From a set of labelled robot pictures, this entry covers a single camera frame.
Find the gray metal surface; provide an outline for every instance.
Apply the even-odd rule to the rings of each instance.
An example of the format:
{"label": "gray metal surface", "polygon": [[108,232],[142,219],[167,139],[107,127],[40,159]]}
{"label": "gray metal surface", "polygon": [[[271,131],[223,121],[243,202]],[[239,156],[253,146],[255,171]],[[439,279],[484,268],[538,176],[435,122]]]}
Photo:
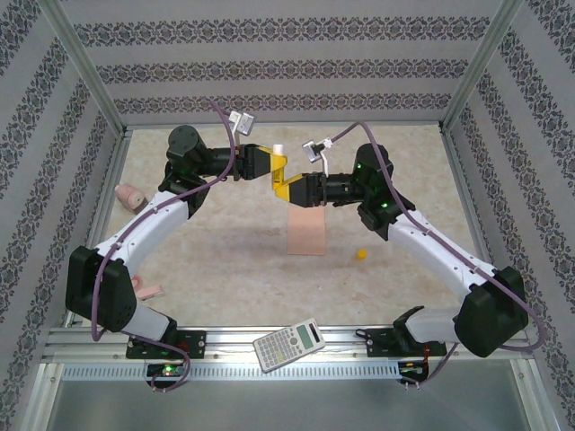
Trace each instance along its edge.
{"label": "gray metal surface", "polygon": [[[131,364],[68,364],[62,373],[66,382],[142,382],[146,365]],[[318,380],[380,380],[398,379],[397,361],[385,359],[371,362],[300,363],[295,362],[264,373],[259,364],[197,364],[192,362],[188,380],[194,382],[239,381],[318,381]],[[178,377],[165,380],[178,380]]]}
{"label": "gray metal surface", "polygon": [[420,391],[395,381],[61,382],[49,430],[524,430],[508,361],[454,361]]}
{"label": "gray metal surface", "polygon": [[509,362],[531,429],[559,430],[557,417],[546,396],[535,360],[511,360]]}
{"label": "gray metal surface", "polygon": [[22,420],[22,431],[44,431],[47,428],[63,369],[63,365],[40,364]]}

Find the black mounting bracket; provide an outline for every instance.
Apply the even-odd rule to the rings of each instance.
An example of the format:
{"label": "black mounting bracket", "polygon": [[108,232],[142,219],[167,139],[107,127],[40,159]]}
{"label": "black mounting bracket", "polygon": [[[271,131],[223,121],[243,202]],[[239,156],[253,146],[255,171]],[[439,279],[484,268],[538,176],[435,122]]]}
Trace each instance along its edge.
{"label": "black mounting bracket", "polygon": [[[203,359],[206,353],[206,332],[204,330],[178,330],[175,342],[170,343],[188,354],[190,359]],[[126,349],[127,359],[180,360],[181,355],[167,348],[161,348],[130,337]]]}
{"label": "black mounting bracket", "polygon": [[[415,343],[403,347],[395,340],[395,328],[374,328],[356,330],[356,335],[366,341],[367,357],[407,357],[424,356],[425,344]],[[426,343],[429,356],[445,356],[447,348],[444,343],[432,341]]]}
{"label": "black mounting bracket", "polygon": [[426,361],[418,362],[400,362],[399,364],[399,374],[402,377],[407,377],[410,380],[401,379],[400,383],[414,384],[411,380],[416,382],[423,382],[427,380],[429,376],[429,364]]}

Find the pink object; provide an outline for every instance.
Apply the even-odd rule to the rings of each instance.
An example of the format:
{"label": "pink object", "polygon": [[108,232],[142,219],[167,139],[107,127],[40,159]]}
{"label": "pink object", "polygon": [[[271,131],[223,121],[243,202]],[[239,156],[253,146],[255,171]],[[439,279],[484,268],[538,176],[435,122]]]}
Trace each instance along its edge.
{"label": "pink object", "polygon": [[137,214],[147,205],[144,192],[129,184],[121,184],[114,188],[116,197],[121,204],[130,212]]}
{"label": "pink object", "polygon": [[132,287],[134,287],[134,291],[138,291],[142,288],[144,282],[142,281],[141,276],[133,276],[132,277]]}
{"label": "pink object", "polygon": [[137,299],[140,301],[147,301],[164,294],[164,290],[160,285],[144,287],[144,280],[142,280],[141,276],[132,277],[132,286],[134,287],[134,292],[136,292]]}
{"label": "pink object", "polygon": [[156,298],[162,295],[164,295],[164,290],[160,285],[142,287],[136,291],[137,298],[142,301],[147,301],[148,299]]}

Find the speckled floor surface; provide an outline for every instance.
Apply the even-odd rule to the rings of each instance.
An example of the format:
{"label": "speckled floor surface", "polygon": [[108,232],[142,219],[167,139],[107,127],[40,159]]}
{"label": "speckled floor surface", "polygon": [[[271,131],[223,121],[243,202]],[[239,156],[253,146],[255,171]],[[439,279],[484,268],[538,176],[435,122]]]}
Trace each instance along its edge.
{"label": "speckled floor surface", "polygon": [[[321,169],[301,144],[335,136],[341,126],[256,124],[243,143],[283,144],[286,178]],[[121,183],[151,198],[164,175],[171,130],[134,132]],[[394,163],[394,184],[443,233],[473,252],[437,126],[373,126]],[[221,126],[202,126],[208,146],[225,146]],[[350,172],[360,129],[329,151],[330,172]],[[391,323],[415,305],[441,308],[455,296],[400,247],[384,242],[360,222],[356,206],[327,207],[325,256],[288,256],[288,204],[275,198],[270,178],[217,184],[191,220],[150,254],[138,274],[166,295],[147,304],[180,325],[289,325],[309,317],[322,324]],[[132,214],[116,201],[107,237]],[[358,249],[367,258],[358,261]]]}

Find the robotic arm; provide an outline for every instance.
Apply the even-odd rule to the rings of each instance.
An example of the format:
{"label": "robotic arm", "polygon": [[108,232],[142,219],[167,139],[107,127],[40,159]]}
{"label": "robotic arm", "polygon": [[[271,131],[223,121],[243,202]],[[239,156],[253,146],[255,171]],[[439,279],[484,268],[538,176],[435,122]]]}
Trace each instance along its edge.
{"label": "robotic arm", "polygon": [[[325,167],[323,152],[330,146],[331,143],[307,143],[304,144],[304,150],[310,162],[322,160]],[[394,166],[388,153],[381,145],[378,145],[378,149],[391,177]],[[422,231],[416,226],[395,202],[371,144],[358,149],[351,174],[299,174],[277,188],[276,195],[300,207],[316,207],[327,203],[339,207],[359,203],[358,213],[367,229],[417,256],[457,295],[461,308],[437,311],[416,307],[395,321],[394,339],[400,346],[404,346],[404,351],[407,352],[409,346],[417,343],[447,341],[462,343],[475,355],[487,357],[527,325],[527,313],[476,271],[492,274],[497,281],[525,301],[523,280],[519,273],[510,267],[497,270],[463,250],[432,226],[411,201],[399,194],[411,218],[427,230]],[[440,245],[429,235],[431,232],[470,259],[474,269],[469,269]]]}
{"label": "robotic arm", "polygon": [[[234,131],[249,135],[253,117],[232,112]],[[97,322],[111,332],[124,331],[174,346],[179,339],[177,322],[137,301],[131,278],[142,261],[178,226],[189,220],[201,205],[209,189],[184,200],[178,195],[206,184],[203,177],[221,174],[230,162],[229,148],[207,148],[198,131],[191,126],[180,126],[169,136],[168,163],[159,191],[148,208],[135,216],[122,230],[93,250],[78,247],[70,257],[66,289],[66,308],[86,319],[92,318],[94,280],[104,256],[116,248],[105,266],[100,284]],[[270,149],[255,145],[237,145],[232,170],[234,180],[253,180],[270,173],[272,166],[279,169],[287,159]],[[173,202],[157,210],[158,206]],[[149,209],[156,208],[146,216]],[[123,233],[121,247],[118,240]]]}
{"label": "robotic arm", "polygon": [[[232,112],[230,121],[234,122],[236,134],[248,135],[253,117]],[[304,150],[310,161],[322,160],[323,172],[303,173],[284,180],[287,157],[263,146],[238,145],[237,139],[235,143],[233,169],[228,173],[234,180],[253,180],[271,173],[276,195],[300,207],[358,204],[358,214],[367,229],[418,256],[457,295],[461,308],[434,311],[415,307],[398,318],[394,322],[394,341],[391,342],[399,346],[400,351],[412,351],[413,347],[421,347],[428,341],[447,341],[461,342],[472,353],[486,357],[527,325],[525,307],[504,294],[488,279],[490,276],[486,278],[480,274],[493,275],[497,282],[525,300],[519,273],[509,267],[497,270],[467,253],[433,227],[411,201],[390,189],[381,166],[385,166],[388,178],[391,178],[394,166],[381,145],[376,147],[379,154],[375,152],[375,144],[362,145],[357,151],[352,173],[329,174],[323,152],[332,141],[326,139],[318,145],[307,143]],[[230,163],[230,150],[207,148],[195,128],[180,126],[170,134],[167,158],[164,180],[149,204],[150,209],[156,208],[154,213],[140,220],[148,212],[143,211],[93,250],[79,247],[72,253],[66,308],[91,319],[94,280],[104,256],[115,250],[103,272],[97,323],[112,332],[124,331],[176,346],[179,339],[176,321],[140,303],[131,278],[163,238],[195,214],[208,189],[183,199],[174,198],[205,185],[204,177],[220,175]],[[398,199],[403,209],[398,206]],[[118,239],[123,233],[128,235],[120,247]],[[473,268],[463,265],[432,236],[441,238],[453,251],[470,259]]]}

